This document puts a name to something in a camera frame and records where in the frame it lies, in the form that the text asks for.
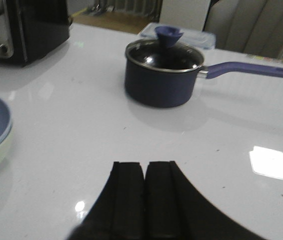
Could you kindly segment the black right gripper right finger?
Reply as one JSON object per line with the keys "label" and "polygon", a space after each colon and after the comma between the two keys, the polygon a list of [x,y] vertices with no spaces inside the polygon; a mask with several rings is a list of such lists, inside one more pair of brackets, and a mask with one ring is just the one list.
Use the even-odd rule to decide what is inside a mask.
{"label": "black right gripper right finger", "polygon": [[149,240],[260,240],[210,203],[174,161],[150,162],[145,175]]}

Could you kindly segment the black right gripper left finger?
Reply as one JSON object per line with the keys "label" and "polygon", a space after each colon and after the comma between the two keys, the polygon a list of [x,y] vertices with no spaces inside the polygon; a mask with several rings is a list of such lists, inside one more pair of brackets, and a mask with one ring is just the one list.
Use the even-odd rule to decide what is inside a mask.
{"label": "black right gripper left finger", "polygon": [[138,162],[114,162],[109,178],[69,240],[143,240],[144,175]]}

